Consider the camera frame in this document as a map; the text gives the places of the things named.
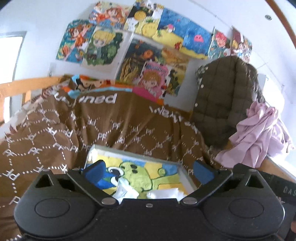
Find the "window frame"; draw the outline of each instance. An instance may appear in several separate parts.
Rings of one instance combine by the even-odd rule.
[[[22,42],[20,44],[20,49],[19,49],[18,54],[17,54],[17,59],[16,59],[16,62],[15,62],[15,67],[14,67],[14,70],[13,70],[13,75],[12,75],[11,82],[15,80],[15,71],[17,69],[17,62],[18,62],[18,59],[19,59],[19,56],[20,56],[20,52],[21,52],[22,45],[24,43],[24,39],[25,39],[26,34],[27,34],[27,31],[17,31],[17,32],[9,32],[9,33],[0,34],[0,38],[22,37]],[[12,116],[12,98],[10,98],[10,100],[9,100],[9,116],[10,117]]]

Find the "puffer jacket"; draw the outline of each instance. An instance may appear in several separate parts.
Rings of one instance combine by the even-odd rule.
[[[208,146],[223,147],[247,118],[253,101],[265,102],[257,70],[236,56],[219,58],[196,72],[198,93],[191,121]]]

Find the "anime girl drawing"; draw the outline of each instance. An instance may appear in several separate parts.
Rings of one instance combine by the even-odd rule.
[[[84,55],[88,65],[105,65],[113,62],[117,55],[123,34],[111,28],[97,27]]]
[[[81,63],[94,29],[95,25],[86,20],[71,22],[64,34],[56,59]]]
[[[89,22],[104,27],[123,29],[131,7],[111,2],[98,2],[89,16]]]

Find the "pink fabric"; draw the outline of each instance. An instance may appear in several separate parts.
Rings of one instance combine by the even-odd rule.
[[[294,149],[278,115],[274,107],[253,102],[247,110],[247,119],[237,124],[237,132],[229,138],[234,147],[219,152],[216,161],[227,168],[237,163],[258,168],[267,153],[274,156]]]

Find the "green character drawing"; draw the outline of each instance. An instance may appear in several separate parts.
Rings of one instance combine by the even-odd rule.
[[[166,170],[160,168],[158,174],[160,177],[151,179],[147,170],[133,162],[123,162],[119,165],[123,170],[123,178],[128,180],[131,187],[133,187],[140,195],[138,198],[147,198],[146,193],[150,190],[158,189],[160,184],[177,184],[180,183],[179,175],[173,174],[166,176]]]
[[[122,41],[122,33],[115,33],[110,28],[97,30],[91,37],[84,56],[87,64],[94,66],[111,64]]]

